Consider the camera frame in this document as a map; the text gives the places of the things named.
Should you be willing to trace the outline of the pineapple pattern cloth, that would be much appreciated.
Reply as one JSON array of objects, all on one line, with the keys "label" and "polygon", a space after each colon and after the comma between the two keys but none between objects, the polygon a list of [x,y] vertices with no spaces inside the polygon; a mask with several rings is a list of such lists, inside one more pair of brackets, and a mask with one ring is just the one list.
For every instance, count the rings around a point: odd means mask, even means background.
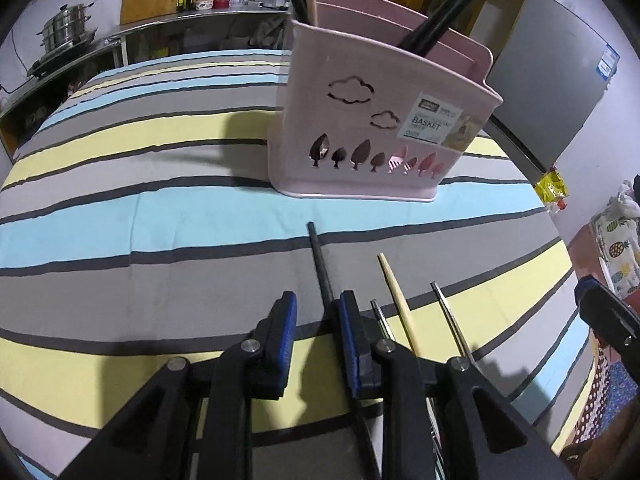
[{"label": "pineapple pattern cloth", "polygon": [[620,299],[639,290],[639,199],[625,180],[590,224],[612,289]]}]

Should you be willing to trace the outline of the yellow snack bag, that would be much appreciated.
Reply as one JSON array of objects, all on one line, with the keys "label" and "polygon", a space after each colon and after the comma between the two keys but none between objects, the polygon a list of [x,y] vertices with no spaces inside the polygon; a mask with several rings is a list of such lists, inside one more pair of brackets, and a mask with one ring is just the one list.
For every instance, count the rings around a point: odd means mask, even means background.
[{"label": "yellow snack bag", "polygon": [[534,190],[549,214],[557,214],[566,207],[568,188],[555,167],[538,180]]}]

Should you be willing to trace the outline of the stainless steel steamer pot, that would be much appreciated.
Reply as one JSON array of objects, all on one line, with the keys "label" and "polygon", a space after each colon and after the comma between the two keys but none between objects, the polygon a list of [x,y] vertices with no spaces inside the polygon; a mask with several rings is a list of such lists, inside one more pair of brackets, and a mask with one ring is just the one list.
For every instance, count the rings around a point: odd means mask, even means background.
[{"label": "stainless steel steamer pot", "polygon": [[87,11],[92,6],[93,2],[60,6],[58,13],[49,18],[39,32],[44,50],[50,53],[63,44],[78,40],[86,32],[86,23],[91,18]]}]

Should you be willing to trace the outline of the striped tablecloth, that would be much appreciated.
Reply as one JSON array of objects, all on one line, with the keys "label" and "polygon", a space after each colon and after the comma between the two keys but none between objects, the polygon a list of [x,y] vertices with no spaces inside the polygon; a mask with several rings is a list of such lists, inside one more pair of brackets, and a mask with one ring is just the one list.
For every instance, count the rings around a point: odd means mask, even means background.
[{"label": "striped tablecloth", "polygon": [[267,176],[288,55],[185,54],[97,76],[23,148],[1,187],[1,428],[57,476],[168,359],[213,358],[282,292],[298,299],[288,388],[254,407],[259,478],[356,478],[308,240],[331,282],[392,314],[390,262],[435,360],[456,346],[439,284],[496,387],[555,450],[597,362],[558,231],[478,136],[431,203],[299,200]]}]

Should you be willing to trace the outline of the gas stove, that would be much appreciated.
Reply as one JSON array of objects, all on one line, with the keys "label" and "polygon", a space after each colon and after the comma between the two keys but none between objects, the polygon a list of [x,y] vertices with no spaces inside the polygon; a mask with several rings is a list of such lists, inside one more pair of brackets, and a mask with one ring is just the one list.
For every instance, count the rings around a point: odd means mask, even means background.
[{"label": "gas stove", "polygon": [[112,45],[108,41],[94,40],[94,36],[96,36],[96,30],[90,30],[78,39],[67,41],[62,46],[43,55],[32,64],[27,76],[41,79],[56,74],[60,70],[81,68],[111,50]]}]

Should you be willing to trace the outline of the pink plastic utensil basket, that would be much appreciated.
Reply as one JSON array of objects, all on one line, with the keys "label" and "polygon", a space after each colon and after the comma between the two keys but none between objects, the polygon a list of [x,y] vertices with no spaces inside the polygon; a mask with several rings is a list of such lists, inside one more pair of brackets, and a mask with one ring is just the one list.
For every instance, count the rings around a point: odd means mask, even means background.
[{"label": "pink plastic utensil basket", "polygon": [[427,54],[399,49],[425,15],[390,0],[317,0],[293,22],[268,174],[298,197],[430,202],[501,104],[484,44],[448,30]]}]

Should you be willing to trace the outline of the low wooden shelf cabinet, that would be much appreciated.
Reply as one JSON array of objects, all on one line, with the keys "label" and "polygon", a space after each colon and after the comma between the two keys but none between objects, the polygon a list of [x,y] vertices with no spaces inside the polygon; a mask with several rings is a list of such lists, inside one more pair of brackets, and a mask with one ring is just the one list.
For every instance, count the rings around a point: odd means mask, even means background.
[{"label": "low wooden shelf cabinet", "polygon": [[1,140],[10,159],[58,107],[99,73],[122,65],[120,40],[78,44],[38,67],[1,111]]}]

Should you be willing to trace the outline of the steel kitchen counter table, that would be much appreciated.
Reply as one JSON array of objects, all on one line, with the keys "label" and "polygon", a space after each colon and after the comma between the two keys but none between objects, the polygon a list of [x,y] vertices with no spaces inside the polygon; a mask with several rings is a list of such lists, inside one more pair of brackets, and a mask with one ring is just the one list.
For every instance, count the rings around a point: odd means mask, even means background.
[{"label": "steel kitchen counter table", "polygon": [[103,39],[118,66],[178,54],[236,49],[282,49],[291,43],[291,15],[277,9],[189,11],[120,25]]}]

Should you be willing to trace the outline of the wooden chopstick on table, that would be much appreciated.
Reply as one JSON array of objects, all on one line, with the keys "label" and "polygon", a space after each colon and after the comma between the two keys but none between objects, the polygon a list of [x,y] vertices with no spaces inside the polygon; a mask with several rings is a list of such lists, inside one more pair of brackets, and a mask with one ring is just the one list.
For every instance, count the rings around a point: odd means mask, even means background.
[{"label": "wooden chopstick on table", "polygon": [[416,356],[422,358],[422,356],[424,356],[424,350],[422,348],[420,338],[418,337],[418,332],[416,331],[416,324],[414,324],[414,319],[409,308],[408,301],[400,288],[386,255],[382,252],[378,254],[378,263],[381,266],[387,287],[390,290],[390,296],[392,296],[394,300],[394,304],[398,311],[400,322],[404,328],[410,348]]}]

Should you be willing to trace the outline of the grey refrigerator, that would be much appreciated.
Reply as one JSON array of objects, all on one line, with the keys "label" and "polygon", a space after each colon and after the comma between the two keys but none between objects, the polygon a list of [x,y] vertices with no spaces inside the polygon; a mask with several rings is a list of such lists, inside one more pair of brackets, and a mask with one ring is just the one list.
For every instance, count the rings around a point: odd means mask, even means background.
[{"label": "grey refrigerator", "polygon": [[525,0],[487,82],[485,131],[529,182],[549,171],[603,98],[620,55],[556,0]]}]

